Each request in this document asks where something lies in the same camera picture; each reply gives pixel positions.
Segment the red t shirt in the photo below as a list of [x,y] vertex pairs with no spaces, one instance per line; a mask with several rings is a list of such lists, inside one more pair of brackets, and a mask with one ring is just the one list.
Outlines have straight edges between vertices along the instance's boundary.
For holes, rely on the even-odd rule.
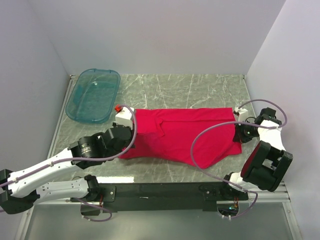
[[157,158],[206,169],[242,153],[233,142],[235,120],[229,108],[137,109],[134,147],[121,159]]

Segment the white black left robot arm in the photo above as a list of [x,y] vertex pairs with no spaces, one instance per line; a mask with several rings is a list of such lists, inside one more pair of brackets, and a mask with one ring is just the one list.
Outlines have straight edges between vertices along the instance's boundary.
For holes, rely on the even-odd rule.
[[54,182],[53,179],[120,157],[133,146],[136,135],[135,125],[113,123],[106,132],[82,137],[34,166],[20,171],[1,170],[1,212],[14,215],[29,210],[35,204],[63,198],[96,200],[101,195],[101,189],[95,176],[61,182]]

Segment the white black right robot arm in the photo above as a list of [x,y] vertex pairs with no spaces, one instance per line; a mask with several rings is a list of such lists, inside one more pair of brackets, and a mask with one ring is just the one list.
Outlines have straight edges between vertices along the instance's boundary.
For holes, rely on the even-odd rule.
[[224,177],[230,182],[222,184],[219,193],[226,200],[237,194],[235,185],[246,190],[258,188],[274,192],[293,161],[293,155],[283,146],[280,127],[282,122],[277,119],[276,110],[269,107],[262,109],[253,123],[255,126],[248,123],[235,124],[234,142],[244,144],[253,138],[259,138],[259,142],[242,170]]

